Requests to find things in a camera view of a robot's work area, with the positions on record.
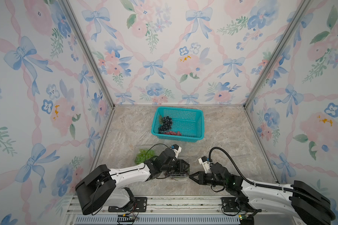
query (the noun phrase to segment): blue bow pattern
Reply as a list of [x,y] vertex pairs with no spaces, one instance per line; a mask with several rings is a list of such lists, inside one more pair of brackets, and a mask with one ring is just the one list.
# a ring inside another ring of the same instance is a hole
[[287,107],[287,117],[289,115],[289,113],[291,113],[293,115],[293,100],[294,103],[296,105],[298,105],[299,103],[301,103],[304,99],[304,96],[302,94],[297,93],[294,90],[293,85],[288,84],[287,87],[285,88],[285,92],[287,92],[289,95],[287,97],[285,97],[285,99],[280,100],[280,99],[275,99],[275,103],[279,103],[279,102],[283,102],[283,103],[287,103],[289,101],[288,107]]
[[29,178],[31,170],[33,170],[35,173],[39,174],[41,176],[41,180],[40,180],[40,183],[39,183],[39,193],[41,193],[41,190],[44,187],[46,188],[44,178],[43,178],[44,173],[45,173],[45,169],[44,169],[44,167],[42,167],[40,165],[34,165],[34,164],[52,162],[52,161],[60,158],[60,156],[55,156],[55,153],[56,153],[56,150],[55,150],[53,153],[51,153],[47,157],[45,157],[43,159],[39,159],[42,155],[44,155],[45,152],[46,152],[46,149],[42,144],[40,144],[40,143],[35,144],[34,147],[31,150],[31,157],[28,159],[26,165],[24,165],[18,171],[18,174],[15,177],[15,180],[17,182],[23,183]]
[[283,152],[280,153],[279,158],[282,161],[282,163],[280,163],[280,164],[276,164],[273,160],[271,160],[271,161],[272,161],[272,164],[276,165],[279,169],[282,169],[285,166],[285,169],[287,169],[287,170],[283,169],[283,172],[282,172],[282,175],[281,175],[281,181],[287,183],[287,176],[285,174],[285,171],[288,172],[288,176],[289,177],[294,177],[297,173],[289,165],[289,163],[287,162],[287,158],[285,157],[285,155],[283,154]]
[[244,57],[240,57],[239,59],[225,59],[223,61],[223,65],[229,65],[228,69],[225,73],[220,74],[218,77],[222,78],[226,73],[229,73],[232,70],[232,68],[234,70],[235,75],[237,77],[239,77],[239,73],[241,73],[242,71],[240,69],[238,69],[236,66],[237,65],[243,65],[244,60],[245,60]]
[[144,77],[145,80],[148,80],[149,77],[151,75],[154,74],[154,70],[158,73],[158,75],[164,79],[163,75],[165,75],[166,73],[163,73],[162,71],[160,71],[158,68],[163,68],[163,60],[158,59],[155,62],[149,62],[149,61],[145,61],[143,62],[143,67],[144,68],[149,68],[150,67],[150,74],[147,75],[146,77]]
[[31,58],[29,55],[35,55],[36,48],[34,47],[33,43],[30,41],[30,39],[27,36],[23,36],[20,41],[20,46],[16,49],[16,51],[9,51],[5,56],[4,60],[5,62],[14,70],[18,70],[21,67],[21,61],[23,61],[25,67],[28,69],[28,71],[31,73],[32,77],[34,78],[34,81],[31,85],[31,91],[33,93],[33,96],[35,96],[35,93],[40,94],[39,89],[36,85],[36,78],[37,73],[35,67],[28,62],[25,58],[27,58],[29,61],[37,65],[43,70],[52,72],[50,68],[47,67],[48,61],[47,60],[37,60]]
[[[293,19],[293,16],[294,16],[294,12],[291,12],[287,18],[287,22],[290,23]],[[308,26],[308,24],[311,22],[313,18],[313,13],[308,13],[307,15],[305,15],[301,21],[301,25],[303,28],[306,28]],[[301,41],[302,38],[301,38],[301,34],[300,34],[300,31],[299,31],[299,27],[294,35],[294,40],[293,40],[293,47],[296,46],[296,43],[297,41]]]
[[99,139],[99,138],[100,138],[99,132],[95,134],[95,129],[91,127],[89,138],[86,140],[86,147],[89,148],[90,145],[93,146],[93,155],[95,155],[95,141],[94,140]]
[[84,82],[86,85],[86,97],[89,97],[89,83],[88,81],[90,81],[91,83],[95,83],[95,81],[93,80],[93,76],[88,77],[87,74],[89,73],[88,67],[84,64],[82,66],[82,71],[80,74],[78,74],[78,81],[80,83]]
[[258,98],[257,97],[255,97],[254,99],[253,99],[253,102],[252,102],[252,105],[250,106],[250,112],[253,112],[254,111],[254,105],[256,105],[257,103],[258,103]]
[[88,22],[94,20],[95,28],[97,32],[91,36],[91,40],[97,41],[97,36],[101,32],[101,26],[100,24],[106,29],[106,31],[113,36],[116,39],[116,36],[114,32],[116,32],[116,29],[109,27],[106,25],[103,21],[110,21],[109,11],[107,8],[100,8],[98,11],[90,11],[90,10],[84,10],[81,12],[82,16],[84,16],[84,19]]
[[185,18],[187,21],[194,20],[194,24],[193,24],[192,32],[187,33],[183,37],[183,40],[185,39],[186,41],[188,41],[188,38],[190,37],[190,35],[195,33],[198,30],[198,20],[200,23],[201,31],[203,32],[204,36],[208,38],[208,32],[211,32],[212,30],[204,24],[202,19],[205,21],[209,21],[212,17],[212,14],[213,14],[213,9],[210,7],[204,9],[203,11],[188,10],[185,13]]
[[127,100],[128,102],[130,102],[131,104],[134,105],[135,101],[130,99],[130,97],[131,97],[131,93],[130,92],[114,93],[114,95],[116,97],[121,97],[121,102],[119,104],[122,104],[122,103],[124,103]]
[[199,102],[195,101],[195,99],[198,99],[199,94],[194,94],[194,95],[182,95],[183,100],[187,100],[186,104],[189,104],[190,101],[194,104],[197,105]]

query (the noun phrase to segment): electrical wire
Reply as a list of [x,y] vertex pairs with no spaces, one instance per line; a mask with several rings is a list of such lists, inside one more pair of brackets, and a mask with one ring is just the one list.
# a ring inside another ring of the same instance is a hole
[[255,210],[252,214],[250,214],[247,218],[254,217],[257,213],[261,212],[261,209]]
[[104,177],[104,178],[99,182],[99,185],[98,185],[97,188],[95,189],[94,196],[93,196],[93,202],[91,203],[91,215],[92,215],[92,216],[96,215],[96,214],[103,208],[103,207],[101,207],[95,214],[93,214],[95,194],[96,194],[98,188],[101,186],[101,183],[102,183],[106,178],[108,178],[108,177],[110,177],[110,176],[111,176],[111,175]]
[[214,191],[214,192],[218,193],[218,192],[224,191],[224,189],[225,189],[225,187],[223,187],[223,188],[220,189],[219,191]]
[[[265,188],[271,188],[271,189],[276,189],[276,190],[282,190],[282,187],[280,186],[273,186],[273,185],[266,185],[266,184],[255,184],[254,182],[248,180],[247,178],[245,178],[243,176],[243,174],[240,172],[240,170],[238,169],[237,165],[235,164],[235,162],[233,161],[232,157],[230,157],[230,155],[222,148],[220,147],[213,147],[210,151],[209,151],[209,162],[212,162],[212,151],[214,149],[218,149],[222,152],[224,152],[224,154],[229,158],[229,160],[232,162],[233,166],[235,167],[235,169],[237,170],[237,172],[239,173],[239,175],[248,183],[250,183],[251,185],[256,185],[258,187],[265,187]],[[315,202],[316,204],[320,205],[328,214],[331,220],[335,220],[336,215],[333,213],[333,211],[331,209],[329,209],[327,206],[325,206],[323,203],[321,203],[320,201],[318,201],[317,199],[313,198],[310,195],[307,195],[305,193],[302,193],[300,191],[294,190],[294,189],[290,189],[290,188],[283,188],[283,191],[289,191],[289,192],[293,192],[296,193],[299,196],[305,197],[313,202]]]
[[135,215],[135,218],[134,218],[133,222],[131,223],[131,225],[133,225],[133,223],[135,222],[136,218],[137,218],[138,215],[139,215],[139,212],[138,212],[138,211],[135,211],[135,212],[137,212],[137,214]]
[[148,152],[154,147],[154,146],[156,146],[156,145],[158,145],[158,144],[155,144],[155,145],[153,145],[151,148],[149,148],[149,150],[145,153],[145,156],[144,156],[144,161],[146,160],[146,155],[148,154]]
[[237,214],[235,214],[235,215],[226,214],[226,213],[223,211],[223,208],[224,208],[224,206],[222,206],[222,213],[223,213],[224,215],[227,215],[227,216],[236,216],[236,215],[238,215],[238,214],[241,212],[241,207],[240,207],[240,209],[239,209],[239,211],[237,212]]
[[163,178],[156,178],[156,179],[165,179],[165,178],[168,178],[167,176],[163,177]]

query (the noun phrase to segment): gray marble surface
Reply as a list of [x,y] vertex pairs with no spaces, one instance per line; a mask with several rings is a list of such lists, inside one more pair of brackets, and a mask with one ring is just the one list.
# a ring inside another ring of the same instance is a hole
[[[274,178],[259,148],[242,107],[181,107],[199,109],[204,113],[205,136],[195,143],[159,139],[151,133],[153,117],[157,107],[119,106],[116,107],[108,137],[98,160],[98,165],[106,164],[108,168],[124,168],[134,165],[136,145],[154,145],[163,143],[167,146],[177,144],[182,147],[181,156],[188,157],[191,172],[202,171],[198,158],[208,156],[212,147],[226,150],[247,178],[256,181],[274,182]],[[238,175],[234,166],[224,153],[214,150],[213,162],[227,167],[230,173]],[[210,186],[198,185],[189,178],[154,179],[136,182],[128,187],[134,195],[227,195],[226,191],[215,193]]]

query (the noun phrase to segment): mesh basket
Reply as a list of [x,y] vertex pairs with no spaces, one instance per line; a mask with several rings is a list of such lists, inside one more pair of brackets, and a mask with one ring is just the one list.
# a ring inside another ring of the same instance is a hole
[[[160,134],[158,129],[159,115],[169,116],[173,120],[171,131],[182,133],[181,136]],[[196,142],[204,138],[204,114],[202,110],[190,110],[173,107],[158,107],[156,110],[151,133],[161,139],[182,142]]]

